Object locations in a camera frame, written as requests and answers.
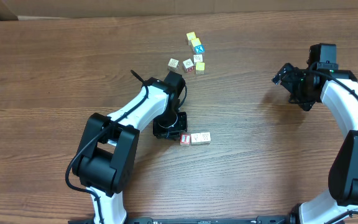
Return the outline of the wooden block red letter I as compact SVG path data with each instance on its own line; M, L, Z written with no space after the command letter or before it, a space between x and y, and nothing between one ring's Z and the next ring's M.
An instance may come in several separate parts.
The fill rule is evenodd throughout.
M191 135L190 134L182 134L180 136L180 145L181 146L189 146L191 144Z

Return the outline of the wooden block red apple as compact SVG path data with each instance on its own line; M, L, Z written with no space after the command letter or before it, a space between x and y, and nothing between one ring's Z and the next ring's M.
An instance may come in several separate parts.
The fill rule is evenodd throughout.
M201 140L201 134L200 133L193 133L190 135L191 137L191 144L192 145L196 145L196 144L201 144L202 140Z

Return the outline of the wooden block green side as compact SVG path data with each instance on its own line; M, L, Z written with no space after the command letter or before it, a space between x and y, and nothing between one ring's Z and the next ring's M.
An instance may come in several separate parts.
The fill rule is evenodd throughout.
M209 144L211 142L211 134L210 132L200 133L201 135L201 143Z

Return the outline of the wooden block red letter Y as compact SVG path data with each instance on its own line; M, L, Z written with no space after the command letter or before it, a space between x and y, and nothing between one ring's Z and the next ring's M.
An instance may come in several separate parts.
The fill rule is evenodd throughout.
M179 61L171 58L168 62L168 69L172 72L176 72L178 70Z

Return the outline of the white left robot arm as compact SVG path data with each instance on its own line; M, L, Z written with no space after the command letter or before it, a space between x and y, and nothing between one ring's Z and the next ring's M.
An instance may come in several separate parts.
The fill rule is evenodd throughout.
M180 108L187 96L182 75L141 80L140 93L120 110L92 114L78 150L65 171L66 185L91 195L94 216L85 223L125 223L123 193L135 162L140 133L153 124L158 139L181 140L187 115Z

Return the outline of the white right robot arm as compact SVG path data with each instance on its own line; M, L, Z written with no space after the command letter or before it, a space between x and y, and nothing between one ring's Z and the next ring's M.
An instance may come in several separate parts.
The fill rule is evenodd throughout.
M339 69L335 44L312 45L307 64L301 69L286 63L272 81L288 90L288 102L303 111L315 103L326 106L344 142L329 171L328 189L295 205L281 223L344 223L358 215L358 79Z

